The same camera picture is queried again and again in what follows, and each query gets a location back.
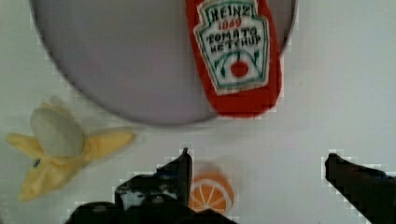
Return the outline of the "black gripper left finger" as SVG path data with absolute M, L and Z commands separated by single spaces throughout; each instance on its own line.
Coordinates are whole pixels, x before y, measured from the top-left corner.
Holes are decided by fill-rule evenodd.
M 152 175 L 136 175 L 114 191 L 114 201 L 77 207 L 64 224 L 237 224 L 206 208 L 188 207 L 192 158 L 186 148 Z

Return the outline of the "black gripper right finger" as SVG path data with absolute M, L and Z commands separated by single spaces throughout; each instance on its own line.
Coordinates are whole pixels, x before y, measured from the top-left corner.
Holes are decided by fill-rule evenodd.
M 395 177 L 330 153 L 325 179 L 372 224 L 395 224 Z

